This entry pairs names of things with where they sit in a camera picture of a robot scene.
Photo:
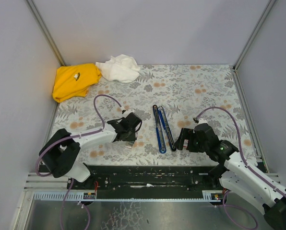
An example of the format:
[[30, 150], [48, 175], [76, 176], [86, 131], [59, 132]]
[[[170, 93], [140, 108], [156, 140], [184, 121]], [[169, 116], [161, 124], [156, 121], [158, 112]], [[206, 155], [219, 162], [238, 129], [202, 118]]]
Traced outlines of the staple box tray with staples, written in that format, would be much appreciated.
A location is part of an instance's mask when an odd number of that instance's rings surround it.
[[135, 141], [128, 141], [126, 142], [125, 147], [132, 149], [134, 144], [135, 144]]

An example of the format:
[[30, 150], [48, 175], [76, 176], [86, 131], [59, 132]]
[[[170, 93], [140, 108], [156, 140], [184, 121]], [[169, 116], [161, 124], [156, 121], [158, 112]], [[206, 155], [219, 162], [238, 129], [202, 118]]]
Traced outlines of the blue stapler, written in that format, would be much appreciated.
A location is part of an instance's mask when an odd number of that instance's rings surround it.
[[152, 110], [155, 119], [155, 131], [159, 152], [164, 154], [167, 151], [164, 134], [167, 137], [171, 151], [176, 151], [177, 148], [175, 146], [172, 132], [170, 130], [170, 126], [168, 124], [167, 116], [163, 106], [157, 106], [156, 104], [154, 104]]

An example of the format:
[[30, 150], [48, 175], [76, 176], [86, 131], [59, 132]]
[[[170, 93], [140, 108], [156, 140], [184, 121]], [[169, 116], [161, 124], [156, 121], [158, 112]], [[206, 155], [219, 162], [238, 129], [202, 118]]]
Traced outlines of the red white staple box sleeve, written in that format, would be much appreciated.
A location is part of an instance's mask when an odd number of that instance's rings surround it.
[[184, 139], [183, 149], [184, 150], [188, 150], [189, 149], [189, 140], [188, 139]]

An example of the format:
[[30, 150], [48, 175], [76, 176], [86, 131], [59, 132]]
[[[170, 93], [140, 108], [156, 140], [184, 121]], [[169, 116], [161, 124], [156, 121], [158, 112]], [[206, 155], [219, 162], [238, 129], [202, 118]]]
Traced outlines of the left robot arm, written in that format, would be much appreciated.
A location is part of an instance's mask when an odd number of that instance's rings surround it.
[[87, 132], [70, 133], [58, 130], [39, 152], [49, 174], [54, 178], [67, 176], [80, 183], [86, 181], [91, 172], [86, 165], [76, 159], [80, 151], [91, 149], [105, 143], [117, 141], [134, 142], [142, 120], [133, 112], [126, 117], [104, 123], [103, 127], [89, 129]]

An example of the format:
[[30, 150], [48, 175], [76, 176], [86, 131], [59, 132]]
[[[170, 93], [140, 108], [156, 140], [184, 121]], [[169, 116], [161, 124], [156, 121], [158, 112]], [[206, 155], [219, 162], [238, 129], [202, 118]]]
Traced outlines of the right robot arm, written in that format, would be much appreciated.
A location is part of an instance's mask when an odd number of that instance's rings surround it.
[[220, 185], [251, 203], [274, 230], [286, 230], [286, 187], [268, 177], [245, 159], [241, 150], [220, 140], [207, 123], [182, 128], [175, 145], [178, 150], [206, 153], [217, 162], [209, 175]]

